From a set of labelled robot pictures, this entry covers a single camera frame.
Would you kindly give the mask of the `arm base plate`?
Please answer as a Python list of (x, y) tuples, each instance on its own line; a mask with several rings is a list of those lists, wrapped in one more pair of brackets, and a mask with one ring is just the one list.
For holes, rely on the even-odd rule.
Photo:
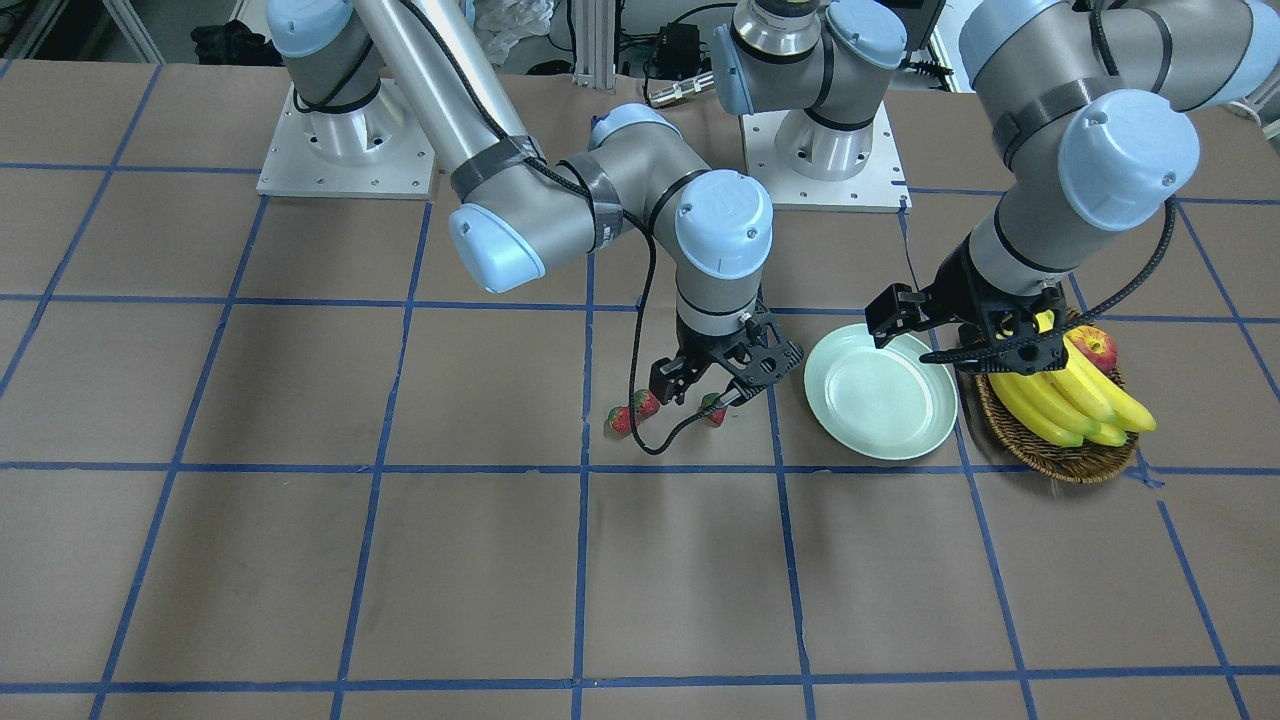
[(346, 114), (284, 105), (256, 190), (275, 197), (408, 199), (433, 195), (435, 152), (394, 79)]
[(740, 118), (748, 174), (778, 209), (897, 213), (913, 208), (886, 106), (860, 129), (815, 123), (804, 110)]

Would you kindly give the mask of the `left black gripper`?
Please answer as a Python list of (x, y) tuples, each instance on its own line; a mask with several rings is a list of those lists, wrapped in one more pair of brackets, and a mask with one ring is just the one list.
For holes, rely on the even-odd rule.
[(877, 348), (899, 336), (957, 323), (961, 345), (929, 352), (922, 363), (952, 364), (960, 372), (1032, 375), (1068, 365), (1062, 328), (1068, 306), (1060, 284), (1030, 296), (1007, 293), (975, 269), (968, 243), (956, 249), (924, 290), (893, 283), (865, 307)]

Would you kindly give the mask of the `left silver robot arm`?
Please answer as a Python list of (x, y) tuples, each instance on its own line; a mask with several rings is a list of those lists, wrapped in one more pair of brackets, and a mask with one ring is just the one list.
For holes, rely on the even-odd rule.
[[(777, 149), (797, 173), (855, 173), (835, 143), (870, 138), (906, 58), (900, 18), (876, 1), (741, 1), (714, 32), (726, 111), (785, 111)], [(1277, 64), (1263, 1), (984, 1), (959, 38), (1012, 187), (922, 290), (896, 283), (865, 310), (877, 347), (961, 327), (925, 363), (1030, 375), (1066, 365), (1061, 279), (1146, 223), (1193, 176), (1190, 111), (1256, 91)]]

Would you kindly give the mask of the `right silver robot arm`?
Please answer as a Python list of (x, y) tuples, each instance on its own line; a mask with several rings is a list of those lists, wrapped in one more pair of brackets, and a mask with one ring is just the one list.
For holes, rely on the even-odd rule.
[(672, 258), (678, 350), (649, 389), (684, 401), (717, 364), (741, 405), (797, 368), (759, 299), (774, 206), (750, 176), (713, 169), (662, 114), (630, 102), (591, 126), (588, 150), (552, 165), (527, 132), (457, 1), (270, 1), (268, 27), (303, 108), (349, 115), (396, 77), (461, 205), (454, 246), (503, 293), (630, 229)]

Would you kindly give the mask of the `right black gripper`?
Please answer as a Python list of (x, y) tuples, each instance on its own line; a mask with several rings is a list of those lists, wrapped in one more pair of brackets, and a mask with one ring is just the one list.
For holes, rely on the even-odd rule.
[(731, 375), (726, 389), (736, 395), (728, 404), (740, 406), (800, 366), (805, 356), (804, 347), (781, 332), (765, 305), (749, 307), (748, 318), (733, 319), (724, 334), (696, 331), (681, 316), (675, 327), (678, 351), (654, 361), (648, 380), (660, 404), (682, 404), (689, 387), (714, 363)]

